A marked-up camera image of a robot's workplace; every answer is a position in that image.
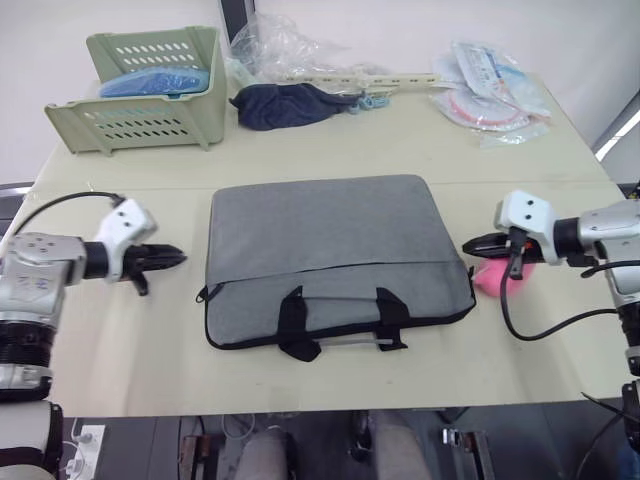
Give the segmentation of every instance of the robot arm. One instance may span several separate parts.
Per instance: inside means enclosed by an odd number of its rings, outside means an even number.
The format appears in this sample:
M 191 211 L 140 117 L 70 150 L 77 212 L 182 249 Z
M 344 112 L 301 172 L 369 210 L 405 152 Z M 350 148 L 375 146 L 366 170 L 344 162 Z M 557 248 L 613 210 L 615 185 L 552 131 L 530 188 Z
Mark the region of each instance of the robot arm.
M 640 201 L 624 200 L 580 217 L 558 219 L 548 202 L 517 190 L 498 204 L 494 225 L 504 233 L 472 239 L 463 251 L 511 258 L 511 241 L 526 235 L 524 250 L 514 258 L 518 262 L 559 265 L 566 259 L 570 266 L 592 267 L 583 277 L 604 271 L 629 345 L 629 370 L 640 377 Z M 512 278 L 517 274 L 517 268 L 509 272 Z M 633 420 L 640 418 L 640 380 L 625 384 L 622 397 L 627 437 L 640 452 L 640 424 Z
M 0 277 L 0 480 L 57 477 L 62 409 L 42 400 L 53 379 L 50 352 L 65 287 L 131 280 L 146 295 L 144 271 L 186 259 L 171 245 L 139 245 L 155 230 L 149 213 L 129 199 L 105 217 L 93 242 L 42 233 L 9 241 Z

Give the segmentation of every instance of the packaged item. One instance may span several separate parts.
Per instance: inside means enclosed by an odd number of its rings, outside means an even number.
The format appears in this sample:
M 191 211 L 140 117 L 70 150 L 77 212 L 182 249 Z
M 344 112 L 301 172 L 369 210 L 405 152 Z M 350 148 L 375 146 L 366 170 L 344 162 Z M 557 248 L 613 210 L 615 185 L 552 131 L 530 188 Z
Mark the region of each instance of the packaged item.
M 474 43 L 453 43 L 452 48 L 467 85 L 476 95 L 500 100 L 528 114 L 551 116 L 536 84 L 512 59 Z
M 149 67 L 105 82 L 101 97 L 180 95 L 203 92 L 209 87 L 209 72 L 191 67 Z
M 438 75 L 439 80 L 433 84 L 434 87 L 443 88 L 466 88 L 467 82 L 464 74 L 460 70 L 458 61 L 453 55 L 442 55 L 432 62 L 433 73 Z
M 475 95 L 469 88 L 450 89 L 432 95 L 437 107 L 451 121 L 464 127 L 506 132 L 529 124 L 529 116 L 498 100 Z

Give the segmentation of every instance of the cable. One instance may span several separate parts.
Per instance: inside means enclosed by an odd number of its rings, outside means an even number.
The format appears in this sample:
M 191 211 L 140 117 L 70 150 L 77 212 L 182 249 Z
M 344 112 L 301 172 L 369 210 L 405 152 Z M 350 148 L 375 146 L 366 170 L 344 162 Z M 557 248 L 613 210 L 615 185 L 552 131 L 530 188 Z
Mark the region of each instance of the cable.
M 240 425 L 242 425 L 244 428 L 249 429 L 251 428 L 249 426 L 249 424 L 247 422 L 245 422 L 243 419 L 241 419 L 238 415 L 234 415 L 233 419 L 235 420 L 236 423 L 239 423 Z
M 90 433 L 82 433 L 80 435 L 76 435 L 76 425 L 78 424 L 78 417 L 73 419 L 73 425 L 71 426 L 71 441 L 74 443 L 87 443 L 91 441 L 93 437 Z
M 517 254 L 512 254 L 509 258 L 509 263 L 507 264 L 507 268 L 502 274 L 502 279 L 500 280 L 500 307 L 502 308 L 502 316 L 504 318 L 504 323 L 507 325 L 507 329 L 518 340 L 522 340 L 523 342 L 533 342 L 535 340 L 540 340 L 542 338 L 548 337 L 549 335 L 556 333 L 558 330 L 561 330 L 569 325 L 576 323 L 583 318 L 593 317 L 596 315 L 604 315 L 604 314 L 613 314 L 617 315 L 618 312 L 613 308 L 600 308 L 598 310 L 590 310 L 588 312 L 581 313 L 579 315 L 575 315 L 571 318 L 566 319 L 563 322 L 560 322 L 554 327 L 551 327 L 548 330 L 545 330 L 537 335 L 522 335 L 518 333 L 511 323 L 511 315 L 509 314 L 509 304 L 507 303 L 507 280 L 509 280 L 509 272 L 513 268 L 513 264 L 517 259 Z
M 595 403 L 599 407 L 604 408 L 605 410 L 609 410 L 610 412 L 615 413 L 616 415 L 620 415 L 621 417 L 626 418 L 627 420 L 631 420 L 632 422 L 640 423 L 640 418 L 634 417 L 633 415 L 628 414 L 624 410 L 620 410 L 613 405 L 609 405 L 608 403 L 603 402 L 602 400 L 598 400 L 597 398 L 592 397 L 591 395 L 587 395 L 584 392 L 580 392 L 584 398 L 589 400 L 590 402 Z
M 202 415 L 194 415 L 193 427 L 191 428 L 191 433 L 189 435 L 195 435 L 196 430 L 198 429 L 198 426 L 200 427 L 200 431 L 201 431 L 200 435 L 204 435 L 205 427 L 204 427 L 204 420 L 202 418 Z
M 574 480 L 580 480 L 580 477 L 582 476 L 582 471 L 584 470 L 585 465 L 587 464 L 587 461 L 589 460 L 589 458 L 591 457 L 591 454 L 594 452 L 594 450 L 596 449 L 596 446 L 598 445 L 598 442 L 600 441 L 600 439 L 602 438 L 602 436 L 607 433 L 607 431 L 613 427 L 616 423 L 618 423 L 620 420 L 622 420 L 622 415 L 620 414 L 616 414 L 613 417 L 611 417 L 607 423 L 605 423 L 602 428 L 600 428 L 600 430 L 598 430 L 598 432 L 593 436 L 593 439 L 591 440 L 591 443 L 589 444 L 589 448 L 587 449 L 587 451 L 584 453 L 582 460 L 580 461 L 580 464 L 578 465 L 578 468 L 576 469 L 576 474 L 573 476 Z
M 74 447 L 76 449 L 76 452 L 80 454 L 80 458 L 82 458 L 82 467 L 80 468 L 80 471 L 76 473 L 75 476 L 71 479 L 71 480 L 76 480 L 82 474 L 82 471 L 84 470 L 84 466 L 87 464 L 87 460 L 85 459 L 84 453 L 82 453 L 82 450 L 80 450 L 80 447 L 77 444 L 70 442 L 68 440 L 63 440 L 62 443 L 63 445 L 71 445 L 72 447 Z M 65 466 L 64 468 L 61 468 L 60 471 L 66 470 L 66 468 L 67 467 Z
M 53 207 L 54 205 L 57 205 L 59 203 L 66 202 L 67 200 L 73 200 L 74 198 L 81 198 L 81 197 L 107 197 L 107 198 L 110 198 L 111 200 L 113 200 L 114 206 L 120 205 L 120 203 L 122 203 L 125 200 L 124 197 L 118 195 L 117 193 L 109 193 L 109 192 L 77 192 L 77 193 L 70 193 L 69 195 L 64 195 L 62 197 L 55 198 L 55 199 L 51 200 L 50 202 L 45 203 L 41 207 L 36 208 L 33 212 L 31 212 L 31 214 L 29 214 L 27 216 L 27 218 L 25 218 L 18 225 L 18 227 L 13 232 L 13 234 L 17 235 L 18 233 L 20 233 L 22 231 L 22 229 L 31 220 L 33 220 L 36 216 L 38 216 L 39 214 L 44 212 L 46 209 L 48 209 L 50 207 Z
M 228 440 L 244 440 L 245 438 L 247 438 L 249 435 L 251 435 L 253 433 L 253 430 L 256 428 L 256 416 L 255 414 L 251 414 L 251 425 L 249 426 L 249 428 L 247 429 L 246 432 L 244 432 L 241 435 L 231 435 L 229 433 L 229 430 L 227 429 L 227 423 L 226 423 L 226 418 L 229 415 L 223 415 L 222 416 L 222 420 L 221 420 L 221 426 L 222 426 L 222 433 L 224 433 L 224 436 L 227 437 Z
M 602 272 L 603 270 L 610 270 L 612 268 L 618 267 L 640 267 L 640 260 L 623 260 L 620 262 L 603 263 L 602 265 L 596 265 L 595 267 L 585 270 L 580 274 L 580 276 L 582 278 L 589 278 L 593 277 L 598 272 Z

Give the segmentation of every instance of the power outlet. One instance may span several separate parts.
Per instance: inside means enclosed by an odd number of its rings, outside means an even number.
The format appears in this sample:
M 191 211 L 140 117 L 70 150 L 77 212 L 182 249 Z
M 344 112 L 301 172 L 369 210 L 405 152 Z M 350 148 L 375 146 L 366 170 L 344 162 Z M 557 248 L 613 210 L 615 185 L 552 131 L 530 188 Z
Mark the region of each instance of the power outlet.
M 91 441 L 78 444 L 78 451 L 76 451 L 75 460 L 84 461 L 84 466 L 79 474 L 67 474 L 68 480 L 94 480 L 96 468 L 98 467 L 98 459 L 100 458 L 100 449 L 102 448 L 105 428 L 105 425 L 82 426 L 80 434 L 85 435 L 90 433 Z

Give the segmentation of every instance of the black cable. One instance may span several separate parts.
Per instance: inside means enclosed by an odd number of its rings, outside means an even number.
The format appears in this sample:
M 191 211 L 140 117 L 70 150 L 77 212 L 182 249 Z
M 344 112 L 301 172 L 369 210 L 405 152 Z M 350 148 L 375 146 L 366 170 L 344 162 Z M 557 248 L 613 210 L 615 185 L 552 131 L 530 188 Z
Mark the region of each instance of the black cable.
M 585 465 L 587 464 L 587 461 L 589 460 L 589 457 L 591 457 L 591 454 L 594 452 L 594 450 L 596 449 L 596 446 L 598 445 L 598 442 L 600 441 L 600 439 L 602 438 L 602 436 L 607 433 L 607 431 L 613 427 L 616 423 L 618 423 L 620 420 L 622 420 L 622 415 L 620 414 L 616 414 L 613 417 L 611 417 L 607 423 L 605 423 L 602 428 L 600 428 L 600 430 L 598 430 L 598 432 L 593 436 L 593 439 L 591 440 L 591 443 L 589 444 L 589 448 L 587 449 L 587 451 L 584 453 L 582 460 L 580 461 L 580 464 L 578 465 L 578 468 L 576 469 L 576 474 L 573 476 L 574 480 L 580 480 L 580 476 L 582 475 L 582 471 L 584 470 Z
M 582 278 L 589 278 L 593 277 L 598 272 L 602 272 L 603 270 L 610 270 L 612 268 L 618 267 L 640 267 L 640 260 L 623 260 L 620 262 L 603 263 L 602 265 L 596 265 L 595 267 L 585 270 L 580 274 L 580 276 Z
M 517 255 L 511 255 L 509 258 L 509 263 L 507 264 L 507 268 L 502 274 L 502 280 L 500 280 L 500 307 L 502 308 L 502 316 L 504 318 L 504 323 L 507 325 L 507 329 L 518 340 L 522 340 L 523 342 L 533 342 L 535 340 L 540 340 L 542 338 L 548 337 L 549 335 L 561 330 L 569 325 L 582 320 L 583 318 L 593 317 L 595 315 L 603 315 L 603 314 L 613 314 L 617 315 L 618 312 L 613 308 L 600 308 L 598 310 L 591 310 L 588 312 L 581 313 L 579 315 L 575 315 L 571 318 L 566 319 L 563 322 L 551 327 L 548 330 L 545 330 L 542 333 L 538 333 L 537 335 L 522 335 L 518 333 L 511 323 L 511 315 L 509 314 L 509 304 L 507 303 L 507 280 L 509 280 L 509 272 L 513 268 L 513 264 L 517 259 Z
M 240 418 L 240 415 L 231 415 L 231 418 L 233 418 L 236 423 L 239 423 L 245 430 L 249 430 L 251 428 L 251 425 Z
M 67 200 L 73 200 L 74 198 L 81 198 L 81 197 L 107 197 L 107 198 L 110 198 L 111 200 L 113 200 L 114 206 L 118 206 L 120 203 L 122 203 L 125 200 L 124 197 L 121 197 L 117 193 L 109 193 L 109 192 L 77 192 L 77 193 L 70 193 L 69 195 L 64 195 L 62 197 L 58 197 L 56 199 L 51 200 L 50 202 L 45 203 L 41 207 L 36 208 L 33 212 L 31 212 L 31 214 L 29 216 L 27 216 L 27 218 L 25 218 L 18 225 L 18 227 L 13 232 L 13 234 L 17 235 L 18 233 L 20 233 L 22 231 L 22 229 L 31 220 L 33 220 L 40 213 L 44 212 L 46 209 L 48 209 L 50 207 L 53 207 L 54 205 L 57 205 L 58 203 L 66 202 Z
M 193 416 L 193 428 L 191 429 L 191 433 L 189 435 L 191 436 L 195 435 L 198 427 L 200 427 L 200 435 L 204 435 L 205 426 L 204 426 L 204 419 L 202 418 L 202 415 Z
M 636 418 L 633 415 L 628 414 L 627 412 L 625 412 L 624 410 L 620 410 L 617 407 L 614 407 L 613 405 L 609 405 L 606 402 L 603 402 L 602 400 L 598 400 L 597 398 L 593 398 L 591 395 L 587 395 L 584 392 L 580 392 L 582 394 L 582 396 L 584 398 L 586 398 L 587 400 L 589 400 L 590 402 L 595 403 L 596 405 L 598 405 L 599 407 L 604 408 L 605 410 L 609 410 L 610 412 L 615 413 L 616 415 L 620 415 L 621 417 L 626 418 L 627 420 L 631 420 L 632 422 L 636 422 L 638 424 L 640 424 L 640 418 Z

